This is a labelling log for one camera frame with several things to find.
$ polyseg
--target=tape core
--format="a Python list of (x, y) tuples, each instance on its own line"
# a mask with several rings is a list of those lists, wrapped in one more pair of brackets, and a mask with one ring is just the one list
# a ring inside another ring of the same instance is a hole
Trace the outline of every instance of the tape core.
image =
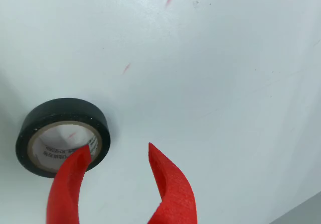
[(92, 161), (102, 148), (101, 135), (83, 122), (60, 121), (35, 131), (28, 142), (28, 156), (38, 168), (52, 173), (80, 147), (89, 145)]

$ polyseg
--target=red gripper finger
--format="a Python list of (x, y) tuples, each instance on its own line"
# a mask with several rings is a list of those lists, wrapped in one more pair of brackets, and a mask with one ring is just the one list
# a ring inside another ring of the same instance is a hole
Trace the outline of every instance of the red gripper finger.
[(62, 164), (49, 193), (47, 224), (79, 223), (79, 191), (90, 162), (90, 150), (86, 145), (69, 156)]
[(185, 175), (152, 143), (148, 156), (162, 198), (148, 224), (197, 224), (194, 194)]

